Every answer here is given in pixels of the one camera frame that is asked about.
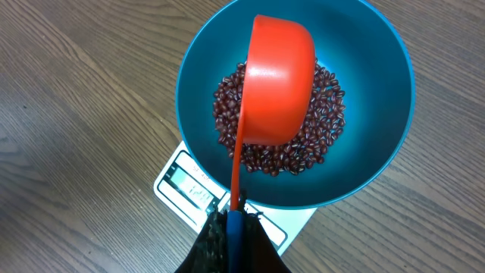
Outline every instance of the scoop handle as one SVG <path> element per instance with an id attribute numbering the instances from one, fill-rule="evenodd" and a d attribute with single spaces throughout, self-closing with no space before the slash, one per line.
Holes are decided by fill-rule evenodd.
<path id="1" fill-rule="evenodd" d="M 230 181 L 230 210 L 237 210 L 239 205 L 239 161 L 244 140 L 244 104 L 241 105 L 239 112 L 239 122 L 237 124 L 236 145 L 234 146 L 233 176 Z"/>

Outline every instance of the wooden table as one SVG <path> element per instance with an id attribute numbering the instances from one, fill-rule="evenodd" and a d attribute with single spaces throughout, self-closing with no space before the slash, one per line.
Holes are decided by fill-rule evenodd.
<path id="1" fill-rule="evenodd" d="M 179 64 L 223 0 L 0 0 L 0 271 L 171 272 L 196 234 L 152 192 Z M 373 0 L 417 104 L 396 159 L 318 209 L 294 272 L 485 272 L 485 1 Z"/>

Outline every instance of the scale display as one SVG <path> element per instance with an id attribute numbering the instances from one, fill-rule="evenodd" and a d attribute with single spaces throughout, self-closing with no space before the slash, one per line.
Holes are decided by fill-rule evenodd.
<path id="1" fill-rule="evenodd" d="M 177 147 L 158 175 L 154 191 L 165 205 L 197 233 L 214 209 L 219 212 L 229 209 L 230 193 L 199 168 L 184 143 Z M 259 221 L 280 255 L 315 211 L 270 209 L 249 202 L 245 210 L 248 213 L 263 212 Z"/>

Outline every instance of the bowl rim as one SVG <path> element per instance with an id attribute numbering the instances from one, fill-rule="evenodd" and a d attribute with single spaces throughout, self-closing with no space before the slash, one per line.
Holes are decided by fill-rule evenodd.
<path id="1" fill-rule="evenodd" d="M 232 4 L 236 3 L 237 1 L 240 1 L 240 0 L 235 0 L 235 1 L 232 1 L 228 4 L 226 4 L 225 6 L 223 6 L 219 11 L 217 11 L 215 14 L 213 14 L 211 16 L 211 18 L 209 18 L 209 20 L 207 20 L 204 25 L 200 28 L 200 30 L 197 32 L 197 34 L 194 36 L 194 38 L 192 39 L 192 41 L 190 42 L 189 44 L 189 47 L 187 48 L 184 56 L 183 56 L 183 59 L 182 59 L 182 62 L 180 63 L 180 69 L 179 69 L 179 73 L 177 75 L 177 82 L 176 82 L 176 86 L 175 86 L 175 114 L 177 116 L 177 124 L 178 124 L 178 127 L 179 127 L 179 131 L 180 131 L 180 134 L 182 135 L 182 140 L 183 142 L 186 144 L 186 147 L 187 149 L 189 150 L 189 153 L 190 155 L 192 156 L 192 158 L 194 159 L 194 161 L 196 162 L 196 164 L 216 183 L 218 184 L 219 186 L 221 186 L 223 189 L 227 190 L 227 191 L 230 191 L 230 189 L 227 189 L 223 184 L 219 183 L 219 181 L 215 180 L 205 169 L 204 167 L 202 167 L 202 165 L 200 164 L 199 160 L 197 160 L 197 158 L 193 155 L 193 152 L 192 150 L 190 149 L 190 146 L 188 145 L 187 143 L 187 139 L 185 138 L 185 134 L 183 133 L 183 128 L 182 128 L 182 125 L 180 123 L 180 116 L 179 116 L 179 103 L 178 103 L 178 100 L 179 100 L 179 83 L 180 83 L 180 75 L 182 74 L 182 70 L 183 70 L 183 65 L 186 61 L 186 57 L 187 55 L 189 54 L 189 51 L 190 49 L 192 48 L 192 45 L 193 43 L 197 40 L 197 37 L 200 35 L 200 33 L 204 30 L 204 28 L 216 17 L 218 16 L 224 9 L 228 8 L 229 6 L 231 6 Z M 328 200 L 328 201 L 324 201 L 324 202 L 319 202 L 319 203 L 315 203 L 315 204 L 311 204 L 311 205 L 304 205 L 304 206 L 278 206 L 278 205 L 271 205 L 271 204 L 266 204 L 266 203 L 263 203 L 263 202 L 258 202 L 258 201 L 255 201 L 253 199 L 249 199 L 249 201 L 251 201 L 252 203 L 256 204 L 256 205 L 259 205 L 259 206 L 264 206 L 264 207 L 267 207 L 267 208 L 272 208 L 272 209 L 313 209 L 313 208 L 318 208 L 318 207 L 322 207 L 322 206 L 328 206 L 330 204 L 333 204 L 337 201 L 340 201 L 342 199 L 345 199 L 349 196 L 351 196 L 352 194 L 354 193 L 357 193 L 359 190 L 361 190 L 362 188 L 364 188 L 365 186 L 367 186 L 370 182 L 372 182 L 373 180 L 375 180 L 389 165 L 390 163 L 392 162 L 392 160 L 396 157 L 396 155 L 398 154 L 399 150 L 401 149 L 402 147 L 402 144 L 404 143 L 406 137 L 408 136 L 408 133 L 409 133 L 409 130 L 411 128 L 411 123 L 412 123 L 412 118 L 414 116 L 414 113 L 415 113 L 415 103 L 416 103 L 416 85 L 415 85 L 415 73 L 413 71 L 413 67 L 412 67 L 412 62 L 411 62 L 411 57 L 409 56 L 409 53 L 408 53 L 408 50 L 405 46 L 405 43 L 404 41 L 402 40 L 401 36 L 399 35 L 399 33 L 397 32 L 396 28 L 392 25 L 392 23 L 379 11 L 377 10 L 377 8 L 375 8 L 373 5 L 371 5 L 370 3 L 366 2 L 365 0 L 357 0 L 358 2 L 361 2 L 363 5 L 365 5 L 367 8 L 369 8 L 371 11 L 373 11 L 386 25 L 387 25 L 387 28 L 393 33 L 394 37 L 396 38 L 396 40 L 398 41 L 399 45 L 401 46 L 401 50 L 402 50 L 402 53 L 404 54 L 405 56 L 405 60 L 406 60 L 406 63 L 408 65 L 408 69 L 409 69 L 409 77 L 410 77 L 410 82 L 411 82 L 411 103 L 410 103 L 410 106 L 409 106 L 409 113 L 408 113 L 408 120 L 406 122 L 406 126 L 405 126 L 405 129 L 404 131 L 402 132 L 402 136 L 401 136 L 401 139 L 399 140 L 396 148 L 394 149 L 393 153 L 390 155 L 390 157 L 386 160 L 386 162 L 379 168 L 379 170 L 377 170 L 372 176 L 370 176 L 364 183 L 362 183 L 360 186 L 356 187 L 354 190 L 351 190 L 349 191 L 348 193 L 345 193 L 343 194 L 342 196 L 338 196 L 334 199 L 331 199 L 331 200 Z"/>

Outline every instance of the wood grain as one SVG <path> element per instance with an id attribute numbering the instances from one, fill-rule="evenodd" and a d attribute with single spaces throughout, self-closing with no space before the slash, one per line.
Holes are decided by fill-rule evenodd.
<path id="1" fill-rule="evenodd" d="M 152 182 L 178 67 L 224 0 L 0 0 L 0 271 L 171 272 L 195 233 Z M 417 104 L 370 186 L 315 213 L 294 272 L 485 272 L 485 1 L 373 0 Z"/>

